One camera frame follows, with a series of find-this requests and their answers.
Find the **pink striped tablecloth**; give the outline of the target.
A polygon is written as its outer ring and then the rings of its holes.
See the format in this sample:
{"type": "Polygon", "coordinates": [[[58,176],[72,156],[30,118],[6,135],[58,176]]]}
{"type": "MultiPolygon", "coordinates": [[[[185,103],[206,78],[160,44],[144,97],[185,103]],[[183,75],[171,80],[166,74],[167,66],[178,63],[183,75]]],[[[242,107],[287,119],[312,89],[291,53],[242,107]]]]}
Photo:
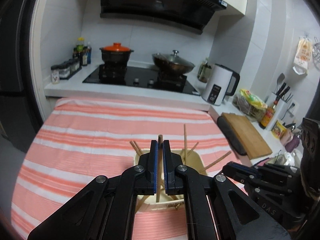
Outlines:
{"type": "MultiPolygon", "coordinates": [[[[29,233],[96,176],[122,174],[134,163],[130,141],[147,150],[161,134],[174,151],[187,144],[204,166],[231,150],[211,116],[203,111],[120,100],[63,98],[33,140],[19,171],[11,202],[11,222],[29,233]]],[[[207,170],[220,171],[232,153],[207,170]]]]}

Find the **wok with glass lid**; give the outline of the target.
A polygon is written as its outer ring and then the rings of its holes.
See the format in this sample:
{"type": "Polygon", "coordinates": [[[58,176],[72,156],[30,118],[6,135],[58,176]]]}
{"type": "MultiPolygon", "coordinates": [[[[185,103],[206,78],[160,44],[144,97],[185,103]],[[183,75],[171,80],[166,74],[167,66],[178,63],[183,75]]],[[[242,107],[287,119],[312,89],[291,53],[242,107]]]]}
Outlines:
{"type": "Polygon", "coordinates": [[[178,50],[173,50],[172,54],[154,53],[154,65],[163,71],[172,71],[179,75],[188,74],[195,68],[195,64],[181,58],[178,53],[178,50]]]}

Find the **wooden cutting board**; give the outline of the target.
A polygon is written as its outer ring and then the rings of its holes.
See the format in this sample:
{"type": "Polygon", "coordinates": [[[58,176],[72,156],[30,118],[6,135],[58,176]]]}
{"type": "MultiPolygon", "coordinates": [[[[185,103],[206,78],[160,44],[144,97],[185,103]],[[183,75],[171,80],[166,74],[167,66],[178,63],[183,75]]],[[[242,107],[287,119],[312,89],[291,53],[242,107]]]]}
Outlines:
{"type": "Polygon", "coordinates": [[[221,116],[231,126],[250,160],[265,157],[272,153],[271,148],[246,116],[222,113],[221,116]]]}

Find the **wooden chopstick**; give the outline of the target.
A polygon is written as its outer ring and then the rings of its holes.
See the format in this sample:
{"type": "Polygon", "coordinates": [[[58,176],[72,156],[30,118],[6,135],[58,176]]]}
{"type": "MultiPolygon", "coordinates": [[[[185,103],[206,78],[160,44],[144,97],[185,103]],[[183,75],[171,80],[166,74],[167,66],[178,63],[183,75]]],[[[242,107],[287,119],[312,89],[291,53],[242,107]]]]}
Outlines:
{"type": "Polygon", "coordinates": [[[198,146],[199,142],[197,142],[187,153],[187,157],[195,150],[195,148],[198,146]]]}
{"type": "Polygon", "coordinates": [[[186,124],[183,125],[183,131],[184,131],[184,163],[187,164],[187,150],[188,150],[188,144],[187,144],[187,128],[186,124]]]}
{"type": "Polygon", "coordinates": [[[163,135],[158,136],[158,150],[157,150],[157,190],[156,190],[156,202],[159,203],[161,195],[162,184],[162,157],[163,157],[163,135]]]}
{"type": "Polygon", "coordinates": [[[137,203],[136,205],[136,210],[135,212],[138,212],[141,206],[144,204],[144,202],[148,199],[149,196],[143,196],[137,203]]]}
{"type": "Polygon", "coordinates": [[[130,145],[133,147],[133,149],[135,150],[135,152],[137,153],[138,156],[141,155],[138,147],[136,146],[136,144],[133,141],[130,141],[130,145]]]}
{"type": "Polygon", "coordinates": [[[199,174],[203,174],[204,172],[206,172],[208,169],[210,169],[211,167],[215,166],[216,164],[218,164],[219,162],[221,162],[223,159],[227,158],[230,154],[232,154],[232,151],[228,151],[227,153],[225,153],[223,156],[219,157],[218,159],[216,159],[214,162],[210,163],[209,165],[205,166],[203,169],[201,169],[199,171],[199,174]]]}
{"type": "Polygon", "coordinates": [[[139,149],[139,151],[140,151],[140,153],[141,153],[141,155],[142,155],[143,152],[142,152],[142,150],[140,149],[140,147],[138,146],[137,142],[136,142],[136,141],[133,141],[133,142],[136,144],[136,146],[138,147],[138,149],[139,149]]]}

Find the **white electric kettle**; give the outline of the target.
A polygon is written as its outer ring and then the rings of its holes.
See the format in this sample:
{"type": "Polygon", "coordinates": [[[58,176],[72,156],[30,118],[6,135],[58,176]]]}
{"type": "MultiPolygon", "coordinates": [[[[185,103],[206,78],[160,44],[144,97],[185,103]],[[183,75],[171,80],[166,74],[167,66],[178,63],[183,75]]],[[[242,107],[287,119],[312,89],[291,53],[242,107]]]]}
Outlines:
{"type": "Polygon", "coordinates": [[[240,81],[240,75],[228,67],[215,64],[201,97],[207,103],[219,106],[225,96],[233,96],[240,81]]]}

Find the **condiment bottles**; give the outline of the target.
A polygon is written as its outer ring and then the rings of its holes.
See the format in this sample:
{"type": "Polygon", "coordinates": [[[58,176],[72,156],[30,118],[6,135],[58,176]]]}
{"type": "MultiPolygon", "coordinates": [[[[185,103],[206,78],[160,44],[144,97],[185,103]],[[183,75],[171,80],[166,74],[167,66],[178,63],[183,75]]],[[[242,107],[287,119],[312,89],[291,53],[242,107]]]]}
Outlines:
{"type": "Polygon", "coordinates": [[[91,45],[85,44],[85,39],[79,37],[76,41],[76,46],[73,48],[73,58],[78,59],[80,66],[87,66],[91,64],[92,48],[91,45]]]}

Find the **black pot orange lid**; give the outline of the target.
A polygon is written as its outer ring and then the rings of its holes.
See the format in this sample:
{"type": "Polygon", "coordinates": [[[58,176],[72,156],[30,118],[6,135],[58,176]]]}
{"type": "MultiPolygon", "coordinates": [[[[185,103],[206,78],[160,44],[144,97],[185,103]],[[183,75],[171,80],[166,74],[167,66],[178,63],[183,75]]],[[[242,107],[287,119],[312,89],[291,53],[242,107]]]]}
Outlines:
{"type": "Polygon", "coordinates": [[[130,55],[134,52],[134,50],[122,46],[121,43],[114,43],[99,49],[103,63],[115,66],[127,66],[130,55]]]}

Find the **spice jar rack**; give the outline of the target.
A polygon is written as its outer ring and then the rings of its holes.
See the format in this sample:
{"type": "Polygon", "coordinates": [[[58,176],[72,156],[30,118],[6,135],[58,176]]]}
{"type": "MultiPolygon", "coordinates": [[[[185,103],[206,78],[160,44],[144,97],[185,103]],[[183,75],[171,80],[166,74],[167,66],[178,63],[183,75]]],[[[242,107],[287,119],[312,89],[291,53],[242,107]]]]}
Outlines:
{"type": "Polygon", "coordinates": [[[69,59],[59,65],[59,77],[61,80],[68,80],[81,69],[78,58],[69,59]]]}

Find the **cream utensil holder box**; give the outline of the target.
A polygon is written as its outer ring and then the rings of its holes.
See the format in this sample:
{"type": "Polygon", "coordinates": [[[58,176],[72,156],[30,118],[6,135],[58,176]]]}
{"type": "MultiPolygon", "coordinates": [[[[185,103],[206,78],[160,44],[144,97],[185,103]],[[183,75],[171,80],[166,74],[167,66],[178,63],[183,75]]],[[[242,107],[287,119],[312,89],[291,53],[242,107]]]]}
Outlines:
{"type": "MultiPolygon", "coordinates": [[[[187,150],[188,162],[187,164],[195,169],[199,174],[207,176],[207,172],[203,171],[204,164],[200,157],[200,155],[195,151],[194,146],[191,150],[187,150]]],[[[165,191],[166,186],[173,186],[177,179],[174,178],[174,168],[169,174],[162,172],[162,182],[161,182],[161,190],[159,195],[159,201],[157,202],[157,196],[143,196],[139,195],[137,197],[137,207],[136,212],[151,212],[151,211],[159,211],[165,209],[178,209],[180,206],[184,204],[183,195],[174,195],[169,196],[165,191]]]]}

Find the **sauce bottle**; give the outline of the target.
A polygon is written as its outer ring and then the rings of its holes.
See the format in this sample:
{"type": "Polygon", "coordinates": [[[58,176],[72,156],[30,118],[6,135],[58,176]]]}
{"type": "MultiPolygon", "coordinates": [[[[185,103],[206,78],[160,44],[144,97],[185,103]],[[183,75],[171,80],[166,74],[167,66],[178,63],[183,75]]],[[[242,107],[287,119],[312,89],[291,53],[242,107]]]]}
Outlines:
{"type": "Polygon", "coordinates": [[[274,102],[270,106],[268,106],[268,108],[265,112],[265,115],[263,116],[263,118],[259,122],[259,126],[262,129],[265,129],[267,127],[267,125],[269,124],[269,122],[271,121],[271,119],[273,118],[273,116],[276,112],[276,107],[277,107],[278,101],[279,101],[279,98],[276,97],[274,102]]]}

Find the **white knife block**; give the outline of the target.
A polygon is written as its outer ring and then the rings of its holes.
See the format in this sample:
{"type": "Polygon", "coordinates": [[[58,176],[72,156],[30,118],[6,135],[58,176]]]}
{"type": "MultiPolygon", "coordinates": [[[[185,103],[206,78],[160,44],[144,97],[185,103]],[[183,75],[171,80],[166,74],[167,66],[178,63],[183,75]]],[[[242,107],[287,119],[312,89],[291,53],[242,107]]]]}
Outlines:
{"type": "Polygon", "coordinates": [[[272,93],[268,99],[268,102],[271,102],[272,99],[278,98],[278,103],[275,107],[275,113],[273,114],[270,122],[266,126],[267,131],[271,129],[276,124],[277,119],[280,117],[281,113],[284,113],[284,108],[287,105],[285,95],[290,91],[291,87],[285,82],[285,75],[281,73],[277,78],[277,86],[274,93],[272,93]]]}

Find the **black range hood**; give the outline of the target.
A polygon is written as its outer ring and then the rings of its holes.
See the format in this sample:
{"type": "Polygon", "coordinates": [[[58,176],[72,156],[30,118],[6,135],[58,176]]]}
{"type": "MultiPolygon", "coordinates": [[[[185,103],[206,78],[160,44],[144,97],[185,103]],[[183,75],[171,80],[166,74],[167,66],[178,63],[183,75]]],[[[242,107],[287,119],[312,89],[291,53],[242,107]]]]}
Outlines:
{"type": "Polygon", "coordinates": [[[161,23],[202,34],[223,0],[100,0],[102,18],[128,18],[161,23]]]}

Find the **white teapot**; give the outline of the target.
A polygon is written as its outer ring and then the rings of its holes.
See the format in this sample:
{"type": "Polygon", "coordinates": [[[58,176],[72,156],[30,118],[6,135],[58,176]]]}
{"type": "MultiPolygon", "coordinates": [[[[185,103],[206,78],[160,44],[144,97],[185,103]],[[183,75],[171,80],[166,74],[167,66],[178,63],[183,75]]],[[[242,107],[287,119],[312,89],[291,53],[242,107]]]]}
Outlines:
{"type": "Polygon", "coordinates": [[[295,153],[284,152],[275,157],[275,164],[300,167],[300,157],[295,153]]]}

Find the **black gas cooktop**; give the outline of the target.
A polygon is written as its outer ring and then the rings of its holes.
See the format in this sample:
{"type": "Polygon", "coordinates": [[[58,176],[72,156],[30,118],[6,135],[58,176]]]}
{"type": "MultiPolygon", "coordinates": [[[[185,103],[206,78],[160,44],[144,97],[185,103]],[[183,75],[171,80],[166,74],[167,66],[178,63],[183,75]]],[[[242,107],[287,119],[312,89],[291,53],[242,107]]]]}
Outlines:
{"type": "Polygon", "coordinates": [[[157,69],[131,66],[127,66],[124,70],[112,70],[108,69],[106,64],[101,64],[84,79],[83,83],[139,87],[196,96],[200,95],[187,81],[185,75],[175,75],[157,69]]]}

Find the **black refrigerator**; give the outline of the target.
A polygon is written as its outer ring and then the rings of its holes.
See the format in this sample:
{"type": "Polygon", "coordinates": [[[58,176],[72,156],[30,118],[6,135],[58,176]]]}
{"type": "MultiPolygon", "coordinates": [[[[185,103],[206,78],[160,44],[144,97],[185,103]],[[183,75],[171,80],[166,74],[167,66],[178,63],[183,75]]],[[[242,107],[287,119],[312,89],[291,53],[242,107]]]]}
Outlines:
{"type": "Polygon", "coordinates": [[[30,70],[31,18],[36,0],[8,0],[1,8],[1,125],[26,153],[43,121],[30,70]]]}

